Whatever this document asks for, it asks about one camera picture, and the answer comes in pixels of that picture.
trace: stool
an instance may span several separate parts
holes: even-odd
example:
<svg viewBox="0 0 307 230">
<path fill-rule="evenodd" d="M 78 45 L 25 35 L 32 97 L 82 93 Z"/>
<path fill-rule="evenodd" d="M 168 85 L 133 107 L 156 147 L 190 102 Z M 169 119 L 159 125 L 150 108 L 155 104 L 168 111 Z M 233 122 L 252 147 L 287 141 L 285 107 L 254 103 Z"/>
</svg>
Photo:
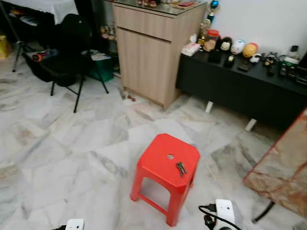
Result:
<svg viewBox="0 0 307 230">
<path fill-rule="evenodd" d="M 140 157 L 130 197 L 133 201 L 139 198 L 166 215 L 166 222 L 173 227 L 191 188 L 200 154 L 197 149 L 168 134 L 159 134 Z M 186 173 L 180 177 L 177 163 L 182 162 Z M 143 178 L 156 181 L 170 193 L 168 210 L 164 210 L 152 200 L 141 194 Z"/>
</svg>

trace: trophy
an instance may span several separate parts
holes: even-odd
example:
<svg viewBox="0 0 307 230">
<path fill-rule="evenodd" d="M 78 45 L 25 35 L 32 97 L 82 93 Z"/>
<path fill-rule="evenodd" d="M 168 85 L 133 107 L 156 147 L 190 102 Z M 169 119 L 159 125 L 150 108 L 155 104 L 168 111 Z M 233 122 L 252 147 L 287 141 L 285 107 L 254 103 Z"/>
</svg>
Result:
<svg viewBox="0 0 307 230">
<path fill-rule="evenodd" d="M 205 42 L 207 31 L 210 29 L 210 27 L 211 27 L 211 21 L 209 19 L 205 19 L 201 23 L 200 35 L 199 39 L 197 40 L 197 43 L 200 44 L 201 46 L 203 46 Z"/>
<path fill-rule="evenodd" d="M 214 14 L 220 9 L 219 1 L 218 0 L 212 0 L 210 5 L 207 5 L 207 8 L 208 8 L 208 11 L 209 11 L 207 19 L 209 19 L 210 22 L 212 23 L 212 21 L 214 19 Z"/>
</svg>

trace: wooden cabinet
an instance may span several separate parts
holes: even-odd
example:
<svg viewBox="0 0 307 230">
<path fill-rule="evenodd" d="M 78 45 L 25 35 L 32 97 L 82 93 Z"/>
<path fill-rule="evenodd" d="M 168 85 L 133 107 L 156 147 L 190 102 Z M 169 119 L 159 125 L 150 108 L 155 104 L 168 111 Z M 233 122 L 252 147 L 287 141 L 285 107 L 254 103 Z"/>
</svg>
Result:
<svg viewBox="0 0 307 230">
<path fill-rule="evenodd" d="M 124 87 L 166 109 L 175 88 L 180 51 L 197 33 L 205 4 L 179 15 L 113 3 Z"/>
<path fill-rule="evenodd" d="M 120 28 L 118 42 L 123 44 L 120 67 L 124 86 L 163 104 L 169 73 L 169 64 L 164 60 L 170 58 L 170 43 Z"/>
</svg>

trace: cabinet drawer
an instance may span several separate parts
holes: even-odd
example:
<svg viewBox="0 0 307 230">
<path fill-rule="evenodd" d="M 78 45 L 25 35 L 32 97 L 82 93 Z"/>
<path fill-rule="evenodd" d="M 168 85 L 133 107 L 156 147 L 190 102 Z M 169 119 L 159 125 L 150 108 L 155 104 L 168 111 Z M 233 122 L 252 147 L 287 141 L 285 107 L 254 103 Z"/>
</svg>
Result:
<svg viewBox="0 0 307 230">
<path fill-rule="evenodd" d="M 113 6 L 116 26 L 172 41 L 173 19 Z"/>
</svg>

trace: tripod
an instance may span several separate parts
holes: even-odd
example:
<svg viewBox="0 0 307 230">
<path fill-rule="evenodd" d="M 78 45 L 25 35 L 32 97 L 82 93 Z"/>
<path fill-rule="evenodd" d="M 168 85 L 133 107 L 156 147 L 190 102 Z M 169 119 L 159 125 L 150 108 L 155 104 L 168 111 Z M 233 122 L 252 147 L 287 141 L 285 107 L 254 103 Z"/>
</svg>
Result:
<svg viewBox="0 0 307 230">
<path fill-rule="evenodd" d="M 15 61 L 14 61 L 14 64 L 13 64 L 13 69 L 12 69 L 12 72 L 15 72 L 16 71 L 17 62 L 18 62 L 18 58 L 19 58 L 19 56 L 21 54 L 21 50 L 23 52 L 34 51 L 34 50 L 31 47 L 27 46 L 24 41 L 20 40 L 20 38 L 19 38 L 17 32 L 15 31 L 15 28 L 14 28 L 14 26 L 13 26 L 11 20 L 10 20 L 10 18 L 8 17 L 8 15 L 5 12 L 5 9 L 3 7 L 3 4 L 2 4 L 1 0 L 0 0 L 0 8 L 1 8 L 1 11 L 2 11 L 4 17 L 7 20 L 8 24 L 9 24 L 9 26 L 10 26 L 10 28 L 11 28 L 11 30 L 12 30 L 15 38 L 16 38 L 16 40 L 17 40 L 16 45 L 18 46 L 18 50 L 17 50 L 17 55 L 15 57 Z"/>
</svg>

